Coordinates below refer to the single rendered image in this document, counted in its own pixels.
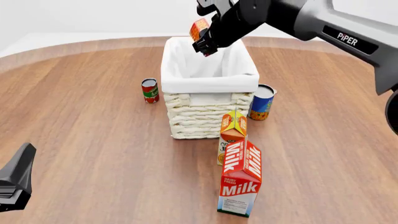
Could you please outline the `red and white milk carton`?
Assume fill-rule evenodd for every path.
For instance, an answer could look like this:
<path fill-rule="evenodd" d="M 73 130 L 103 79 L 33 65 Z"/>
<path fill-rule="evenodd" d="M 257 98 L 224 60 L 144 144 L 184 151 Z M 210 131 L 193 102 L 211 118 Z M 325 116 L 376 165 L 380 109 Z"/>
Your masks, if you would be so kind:
<path fill-rule="evenodd" d="M 248 218 L 261 184 L 261 150 L 246 138 L 227 145 L 217 211 Z"/>

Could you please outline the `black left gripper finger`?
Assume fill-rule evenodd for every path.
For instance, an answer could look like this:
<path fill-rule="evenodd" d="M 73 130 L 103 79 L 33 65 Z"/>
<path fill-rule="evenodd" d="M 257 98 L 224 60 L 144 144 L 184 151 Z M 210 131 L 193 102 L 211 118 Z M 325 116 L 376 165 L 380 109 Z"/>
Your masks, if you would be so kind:
<path fill-rule="evenodd" d="M 0 169 L 0 188 L 12 188 L 32 193 L 31 175 L 36 148 L 24 143 L 11 160 Z"/>

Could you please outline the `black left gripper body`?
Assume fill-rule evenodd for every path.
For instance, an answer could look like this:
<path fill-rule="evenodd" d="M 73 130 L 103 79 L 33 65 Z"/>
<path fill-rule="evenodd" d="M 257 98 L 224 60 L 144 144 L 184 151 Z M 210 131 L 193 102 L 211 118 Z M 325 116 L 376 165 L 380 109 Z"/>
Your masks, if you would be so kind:
<path fill-rule="evenodd" d="M 0 212 L 25 209 L 31 193 L 31 189 L 0 180 Z"/>

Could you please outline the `white wicker basket with liner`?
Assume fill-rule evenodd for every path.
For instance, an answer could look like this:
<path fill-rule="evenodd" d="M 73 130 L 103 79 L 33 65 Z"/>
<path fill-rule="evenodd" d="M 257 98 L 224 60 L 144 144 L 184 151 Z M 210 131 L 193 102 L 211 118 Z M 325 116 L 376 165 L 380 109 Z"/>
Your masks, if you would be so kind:
<path fill-rule="evenodd" d="M 175 139 L 218 138 L 229 111 L 247 115 L 259 72 L 242 40 L 205 57 L 190 37 L 166 41 L 161 90 Z"/>

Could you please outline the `orange and red butter box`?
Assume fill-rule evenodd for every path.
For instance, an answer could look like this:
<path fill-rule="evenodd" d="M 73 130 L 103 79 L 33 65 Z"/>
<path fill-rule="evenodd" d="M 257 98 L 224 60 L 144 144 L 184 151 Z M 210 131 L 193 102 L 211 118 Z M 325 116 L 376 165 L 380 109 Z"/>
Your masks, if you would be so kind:
<path fill-rule="evenodd" d="M 190 29 L 190 37 L 193 39 L 193 43 L 199 39 L 199 32 L 203 29 L 209 28 L 209 24 L 206 19 L 201 18 L 195 21 Z"/>

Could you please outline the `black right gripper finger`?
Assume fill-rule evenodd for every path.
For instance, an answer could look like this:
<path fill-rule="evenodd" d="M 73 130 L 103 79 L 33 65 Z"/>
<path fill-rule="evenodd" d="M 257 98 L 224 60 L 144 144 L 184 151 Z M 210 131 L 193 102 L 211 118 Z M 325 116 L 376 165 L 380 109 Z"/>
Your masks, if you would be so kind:
<path fill-rule="evenodd" d="M 209 28 L 199 32 L 199 39 L 192 44 L 196 53 L 200 52 L 205 57 L 215 54 L 218 51 L 216 44 L 212 41 Z"/>

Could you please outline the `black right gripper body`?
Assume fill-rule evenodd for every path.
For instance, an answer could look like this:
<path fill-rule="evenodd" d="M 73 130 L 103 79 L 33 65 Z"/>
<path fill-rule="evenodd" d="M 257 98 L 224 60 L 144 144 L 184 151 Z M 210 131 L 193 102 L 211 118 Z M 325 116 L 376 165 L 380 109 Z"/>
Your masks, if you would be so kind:
<path fill-rule="evenodd" d="M 227 48 L 249 33 L 249 24 L 242 18 L 240 9 L 230 9 L 223 16 L 211 18 L 210 40 L 216 48 Z"/>

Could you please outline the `blue can with orange print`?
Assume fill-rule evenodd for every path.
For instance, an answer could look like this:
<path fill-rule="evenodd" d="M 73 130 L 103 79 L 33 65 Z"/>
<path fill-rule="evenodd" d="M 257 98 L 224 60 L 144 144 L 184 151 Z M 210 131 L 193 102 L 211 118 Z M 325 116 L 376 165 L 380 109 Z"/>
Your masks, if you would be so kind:
<path fill-rule="evenodd" d="M 277 91 L 269 85 L 259 84 L 249 109 L 249 117 L 256 121 L 267 119 Z"/>

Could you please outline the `orange juice carton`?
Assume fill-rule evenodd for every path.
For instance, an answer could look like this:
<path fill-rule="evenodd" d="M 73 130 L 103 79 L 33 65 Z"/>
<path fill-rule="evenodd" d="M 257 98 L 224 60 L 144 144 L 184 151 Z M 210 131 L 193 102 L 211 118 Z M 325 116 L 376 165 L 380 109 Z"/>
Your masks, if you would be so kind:
<path fill-rule="evenodd" d="M 229 111 L 223 115 L 218 143 L 217 164 L 219 166 L 223 165 L 227 145 L 246 137 L 247 122 L 247 118 L 238 110 Z"/>

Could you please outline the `red tomato sauce can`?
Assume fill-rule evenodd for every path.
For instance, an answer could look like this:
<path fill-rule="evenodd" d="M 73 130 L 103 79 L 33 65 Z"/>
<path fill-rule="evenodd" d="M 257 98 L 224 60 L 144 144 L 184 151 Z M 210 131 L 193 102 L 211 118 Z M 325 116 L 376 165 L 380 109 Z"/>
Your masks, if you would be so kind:
<path fill-rule="evenodd" d="M 159 89 L 155 78 L 146 78 L 141 83 L 145 102 L 154 104 L 159 101 Z"/>

